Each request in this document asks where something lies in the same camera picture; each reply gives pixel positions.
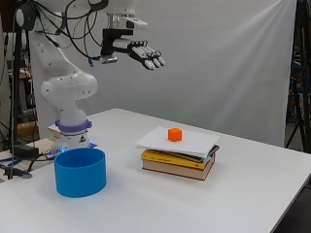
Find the blue bucket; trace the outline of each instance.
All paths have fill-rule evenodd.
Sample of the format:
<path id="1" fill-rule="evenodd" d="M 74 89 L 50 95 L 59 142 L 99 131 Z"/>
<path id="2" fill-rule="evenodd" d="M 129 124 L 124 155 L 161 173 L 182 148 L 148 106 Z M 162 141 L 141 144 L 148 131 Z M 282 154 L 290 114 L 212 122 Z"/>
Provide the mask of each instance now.
<path id="1" fill-rule="evenodd" d="M 107 183 L 105 153 L 97 149 L 75 149 L 54 161 L 56 189 L 66 197 L 86 197 L 101 191 Z"/>

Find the small orange block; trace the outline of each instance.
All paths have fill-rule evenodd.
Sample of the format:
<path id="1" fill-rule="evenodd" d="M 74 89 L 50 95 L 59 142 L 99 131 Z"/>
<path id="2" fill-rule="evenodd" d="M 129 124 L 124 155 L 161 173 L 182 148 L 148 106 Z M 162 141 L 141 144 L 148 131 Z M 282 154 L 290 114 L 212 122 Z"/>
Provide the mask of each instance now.
<path id="1" fill-rule="evenodd" d="M 183 140 L 183 130 L 172 128 L 168 130 L 168 140 L 171 142 L 179 142 Z"/>

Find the white wall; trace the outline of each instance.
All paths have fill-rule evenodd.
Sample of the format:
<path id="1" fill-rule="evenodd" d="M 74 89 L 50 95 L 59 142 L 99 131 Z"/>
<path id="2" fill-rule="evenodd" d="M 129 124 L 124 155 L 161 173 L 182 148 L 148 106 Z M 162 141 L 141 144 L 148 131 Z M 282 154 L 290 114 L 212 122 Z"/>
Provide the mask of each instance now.
<path id="1" fill-rule="evenodd" d="M 151 72 L 119 55 L 117 64 L 90 68 L 74 49 L 66 50 L 99 83 L 98 93 L 79 105 L 88 114 L 122 108 L 282 146 L 295 1 L 140 3 L 137 16 L 149 28 L 136 32 L 134 39 L 147 39 L 161 50 L 167 66 Z M 97 21 L 97 37 L 102 27 L 104 16 Z M 94 44 L 90 50 L 100 53 Z M 45 137 L 55 116 L 39 96 L 44 76 L 35 59 L 39 124 Z"/>

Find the stack of books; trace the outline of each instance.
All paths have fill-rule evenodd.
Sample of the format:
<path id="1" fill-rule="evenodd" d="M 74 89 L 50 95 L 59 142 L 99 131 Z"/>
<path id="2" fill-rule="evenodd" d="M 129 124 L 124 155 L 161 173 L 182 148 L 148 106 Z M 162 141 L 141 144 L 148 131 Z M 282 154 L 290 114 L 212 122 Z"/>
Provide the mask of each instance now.
<path id="1" fill-rule="evenodd" d="M 218 149 L 218 146 L 214 146 L 205 158 L 178 152 L 145 150 L 142 153 L 143 169 L 205 181 Z"/>
<path id="2" fill-rule="evenodd" d="M 171 141 L 171 129 L 157 127 L 137 142 L 143 169 L 205 181 L 215 163 L 220 136 L 182 130 L 179 141 Z"/>

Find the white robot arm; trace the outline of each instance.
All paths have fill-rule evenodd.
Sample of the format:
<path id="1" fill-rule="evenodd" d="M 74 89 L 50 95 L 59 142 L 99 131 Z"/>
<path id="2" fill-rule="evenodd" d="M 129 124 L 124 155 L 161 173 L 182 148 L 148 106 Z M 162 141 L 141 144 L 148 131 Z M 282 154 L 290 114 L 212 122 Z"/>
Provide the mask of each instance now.
<path id="1" fill-rule="evenodd" d="M 61 131 L 61 137 L 53 145 L 56 150 L 89 147 L 87 130 L 91 127 L 91 122 L 86 119 L 86 114 L 77 108 L 75 102 L 95 94 L 98 88 L 94 76 L 83 72 L 68 60 L 55 39 L 57 35 L 64 34 L 69 37 L 73 46 L 90 63 L 93 61 L 103 64 L 115 63 L 118 61 L 115 52 L 123 52 L 141 62 L 149 70 L 165 65 L 160 51 L 151 49 L 147 41 L 129 41 L 126 48 L 114 46 L 122 36 L 131 36 L 134 29 L 148 25 L 135 17 L 135 2 L 135 0 L 28 0 L 22 1 L 17 8 L 17 23 L 22 29 L 30 32 L 32 52 L 38 56 L 46 73 L 41 93 L 59 115 L 56 126 Z M 70 7 L 76 10 L 85 9 L 88 12 L 81 17 L 69 17 Z M 67 21 L 84 18 L 88 24 L 89 15 L 97 14 L 99 11 L 107 14 L 109 27 L 103 26 L 101 53 L 91 57 L 77 47 Z"/>

